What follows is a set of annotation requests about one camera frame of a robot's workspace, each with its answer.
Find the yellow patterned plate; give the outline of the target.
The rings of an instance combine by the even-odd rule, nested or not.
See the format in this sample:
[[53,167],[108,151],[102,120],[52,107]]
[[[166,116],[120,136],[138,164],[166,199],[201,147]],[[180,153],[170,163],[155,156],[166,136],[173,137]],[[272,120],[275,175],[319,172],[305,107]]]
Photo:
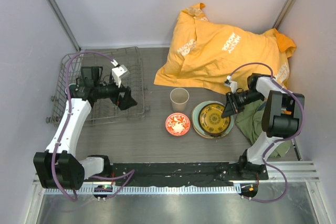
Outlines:
[[230,117],[222,117],[225,107],[219,103],[210,103],[200,110],[198,121],[205,134],[219,137],[229,128]]

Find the beige tall cup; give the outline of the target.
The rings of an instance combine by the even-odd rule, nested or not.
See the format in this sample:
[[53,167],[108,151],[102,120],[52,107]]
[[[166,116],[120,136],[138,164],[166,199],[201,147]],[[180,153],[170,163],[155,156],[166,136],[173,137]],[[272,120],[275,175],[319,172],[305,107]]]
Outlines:
[[183,112],[190,98],[189,92],[184,88],[175,88],[170,92],[170,100],[174,112]]

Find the white orange patterned bowl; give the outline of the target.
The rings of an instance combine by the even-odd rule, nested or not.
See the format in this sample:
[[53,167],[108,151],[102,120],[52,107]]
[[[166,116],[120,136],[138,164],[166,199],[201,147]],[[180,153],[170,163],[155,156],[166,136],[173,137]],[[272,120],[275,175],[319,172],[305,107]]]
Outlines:
[[185,135],[191,127],[189,118],[183,113],[173,113],[165,121],[166,130],[173,136]]

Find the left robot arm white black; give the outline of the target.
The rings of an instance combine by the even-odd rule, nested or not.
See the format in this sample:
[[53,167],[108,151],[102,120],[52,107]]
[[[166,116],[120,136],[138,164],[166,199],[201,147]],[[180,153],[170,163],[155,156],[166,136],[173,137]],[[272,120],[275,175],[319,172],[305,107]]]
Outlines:
[[121,111],[137,105],[131,96],[131,88],[122,84],[128,75],[124,65],[111,69],[109,82],[101,80],[102,67],[81,67],[76,82],[65,89],[66,107],[50,144],[44,152],[33,158],[34,167],[43,188],[78,190],[84,180],[95,176],[105,182],[112,175],[109,158],[90,155],[82,161],[76,159],[76,148],[84,123],[94,104],[109,99]]

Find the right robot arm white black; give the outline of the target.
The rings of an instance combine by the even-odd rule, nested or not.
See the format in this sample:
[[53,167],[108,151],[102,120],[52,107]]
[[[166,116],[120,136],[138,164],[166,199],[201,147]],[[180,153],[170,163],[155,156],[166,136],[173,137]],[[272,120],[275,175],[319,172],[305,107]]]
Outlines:
[[226,93],[226,104],[222,117],[243,112],[255,101],[265,100],[266,105],[261,120],[262,133],[257,141],[233,164],[234,171],[242,179],[266,179],[266,160],[284,141],[300,134],[304,124],[304,102],[302,94],[288,91],[271,75],[253,73],[247,79],[248,89],[239,92],[237,83],[227,76],[224,84],[231,91]]

